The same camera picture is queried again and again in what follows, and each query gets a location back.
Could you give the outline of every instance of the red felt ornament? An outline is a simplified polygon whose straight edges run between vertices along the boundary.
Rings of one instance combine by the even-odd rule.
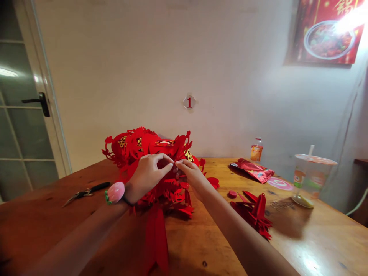
[[[112,136],[106,138],[102,153],[120,169],[119,181],[123,183],[127,183],[133,176],[142,156],[156,153],[165,153],[174,161],[187,159],[201,166],[202,173],[205,175],[203,171],[206,162],[204,159],[198,161],[190,153],[192,141],[189,140],[189,136],[190,131],[173,140],[162,139],[156,132],[140,127],[121,133],[114,139]],[[208,178],[208,181],[215,189],[220,186],[216,178]],[[138,207],[153,206],[149,211],[146,227],[145,268],[147,273],[157,263],[161,270],[168,274],[168,246],[163,209],[176,210],[191,219],[194,208],[188,188],[189,184],[179,183],[175,179],[175,173],[171,171],[137,203]],[[132,212],[135,213],[135,207],[130,209],[130,213]]]
[[[260,235],[262,235],[266,240],[270,240],[271,235],[268,233],[268,230],[272,227],[272,222],[265,218],[265,194],[261,194],[259,197],[256,197],[247,191],[243,191],[243,193],[250,202],[248,202],[241,194],[239,194],[239,197],[242,201],[232,201],[230,202],[230,205]]]

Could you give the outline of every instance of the plastic cup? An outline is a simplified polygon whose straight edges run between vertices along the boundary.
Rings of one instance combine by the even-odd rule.
[[[304,207],[313,208],[319,194],[337,162],[306,154],[296,154],[292,199]]]

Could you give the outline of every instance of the scissors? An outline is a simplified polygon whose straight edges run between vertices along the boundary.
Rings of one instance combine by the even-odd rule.
[[[96,186],[93,186],[90,189],[87,188],[84,191],[78,192],[75,195],[73,195],[71,198],[69,198],[69,200],[67,202],[65,202],[65,204],[62,207],[65,207],[70,202],[72,202],[74,199],[78,199],[78,198],[85,197],[85,196],[93,196],[93,192],[98,191],[98,190],[102,190],[104,188],[107,188],[108,186],[110,186],[110,182],[105,182],[105,183],[101,183],[101,184],[98,184]]]

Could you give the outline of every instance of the food poster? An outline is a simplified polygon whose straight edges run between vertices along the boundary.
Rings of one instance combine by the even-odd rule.
[[[364,0],[301,0],[293,61],[354,64],[363,32]]]

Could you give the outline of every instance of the white cable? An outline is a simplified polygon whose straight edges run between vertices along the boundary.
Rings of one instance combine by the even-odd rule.
[[[358,203],[358,205],[353,209],[351,210],[350,212],[346,213],[346,215],[351,215],[352,213],[354,213],[356,210],[359,209],[359,207],[361,206],[361,204],[363,203],[363,201],[365,200],[366,196],[368,194],[368,188],[365,189],[365,192],[364,192],[364,195],[363,197],[361,198],[360,202]]]

